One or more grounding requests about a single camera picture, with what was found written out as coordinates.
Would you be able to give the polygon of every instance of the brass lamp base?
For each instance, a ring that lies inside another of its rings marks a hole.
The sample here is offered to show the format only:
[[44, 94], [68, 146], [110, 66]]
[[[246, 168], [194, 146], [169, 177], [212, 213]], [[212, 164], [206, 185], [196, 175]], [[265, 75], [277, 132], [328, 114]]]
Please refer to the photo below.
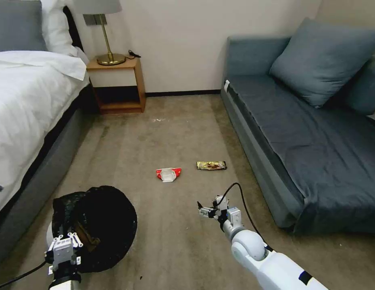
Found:
[[103, 54], [98, 56], [96, 60], [100, 65], [117, 65], [126, 61], [124, 54], [111, 54], [111, 56], [112, 57], [110, 57], [108, 54]]

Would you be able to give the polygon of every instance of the candy bar wrapper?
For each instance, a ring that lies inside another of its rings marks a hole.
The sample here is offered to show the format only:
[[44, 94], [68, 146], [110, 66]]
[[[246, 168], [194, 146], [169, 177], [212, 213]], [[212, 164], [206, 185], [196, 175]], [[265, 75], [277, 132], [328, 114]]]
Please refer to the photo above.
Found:
[[227, 164], [225, 161], [198, 161], [197, 169], [200, 170], [225, 170]]

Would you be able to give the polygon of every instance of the power cord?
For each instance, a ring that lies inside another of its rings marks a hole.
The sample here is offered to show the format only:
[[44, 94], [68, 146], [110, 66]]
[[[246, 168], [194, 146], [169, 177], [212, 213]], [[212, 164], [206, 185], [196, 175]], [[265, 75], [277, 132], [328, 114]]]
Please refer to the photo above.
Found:
[[141, 56], [139, 54], [134, 53], [132, 50], [129, 50], [128, 54], [132, 56], [132, 58], [126, 56], [126, 58], [128, 58], [128, 59], [141, 58]]
[[241, 188], [240, 183], [238, 183], [238, 182], [232, 183], [231, 186], [228, 187], [228, 189], [225, 191], [223, 197], [221, 198], [221, 200], [218, 202], [217, 205], [219, 205], [219, 204], [224, 200], [224, 198], [225, 198], [225, 196], [227, 195], [227, 193], [228, 193], [228, 192], [231, 190], [231, 188], [234, 187], [235, 185], [237, 185], [237, 186], [239, 187], [239, 189], [240, 189], [241, 199], [243, 200], [244, 209], [245, 209], [245, 211], [247, 212], [248, 219], [249, 219], [249, 221], [251, 222], [253, 229], [255, 230], [256, 233], [258, 233], [258, 234], [261, 236], [261, 238], [263, 239], [263, 241], [264, 241], [266, 244], [268, 244], [268, 243], [264, 240], [263, 236], [260, 234], [259, 230], [258, 230], [257, 227], [255, 226], [255, 223], [253, 222], [253, 220], [252, 220], [252, 218], [251, 218], [251, 215], [249, 214], [249, 211], [248, 211], [248, 209], [247, 209], [247, 205], [246, 205], [246, 203], [245, 203], [243, 190], [242, 190], [242, 188]]
[[9, 284], [12, 284], [12, 283], [14, 283], [14, 282], [16, 282], [16, 281], [18, 281], [18, 280], [20, 280], [20, 279], [22, 279], [22, 278], [24, 278], [24, 277], [30, 275], [30, 274], [32, 274], [33, 272], [37, 271], [38, 269], [41, 269], [45, 264], [46, 264], [46, 262], [44, 261], [42, 264], [38, 265], [36, 268], [34, 268], [34, 269], [32, 269], [32, 270], [30, 270], [30, 271], [28, 271], [28, 272], [26, 272], [26, 273], [24, 273], [24, 274], [22, 274], [22, 275], [16, 277], [16, 278], [14, 278], [14, 279], [12, 279], [12, 280], [6, 282], [6, 283], [1, 284], [1, 285], [0, 285], [0, 288], [2, 288], [2, 287], [4, 287], [4, 286], [7, 286], [7, 285], [9, 285]]

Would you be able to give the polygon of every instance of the carpet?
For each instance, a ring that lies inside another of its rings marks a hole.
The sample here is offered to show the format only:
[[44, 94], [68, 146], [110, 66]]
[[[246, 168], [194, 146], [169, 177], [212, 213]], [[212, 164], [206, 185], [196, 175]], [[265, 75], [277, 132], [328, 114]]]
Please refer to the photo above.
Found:
[[[227, 170], [196, 169], [196, 161], [222, 160]], [[155, 170], [165, 167], [182, 167], [182, 174], [173, 183], [162, 183]], [[275, 250], [329, 289], [375, 289], [375, 236], [298, 237], [275, 225], [218, 95], [152, 97], [143, 114], [91, 119], [68, 174], [2, 263], [0, 283], [43, 261], [54, 197], [112, 185], [134, 205], [137, 235], [116, 267], [83, 274], [82, 290], [259, 289], [254, 276], [232, 257], [219, 224], [197, 211], [197, 200], [209, 205], [236, 181], [257, 227]], [[228, 198], [252, 229], [236, 187]], [[51, 281], [45, 266], [11, 289], [47, 289]]]

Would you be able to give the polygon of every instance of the table lamp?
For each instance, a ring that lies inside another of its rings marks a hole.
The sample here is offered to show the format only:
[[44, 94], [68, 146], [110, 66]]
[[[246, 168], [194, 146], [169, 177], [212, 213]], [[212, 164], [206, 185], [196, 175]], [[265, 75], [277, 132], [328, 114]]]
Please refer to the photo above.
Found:
[[123, 54], [113, 54], [110, 49], [106, 28], [104, 27], [103, 14], [111, 14], [122, 11], [119, 0], [74, 0], [75, 10], [81, 14], [98, 15], [102, 24], [104, 38], [107, 45], [107, 54], [97, 56], [97, 62], [100, 65], [116, 65], [126, 61]]

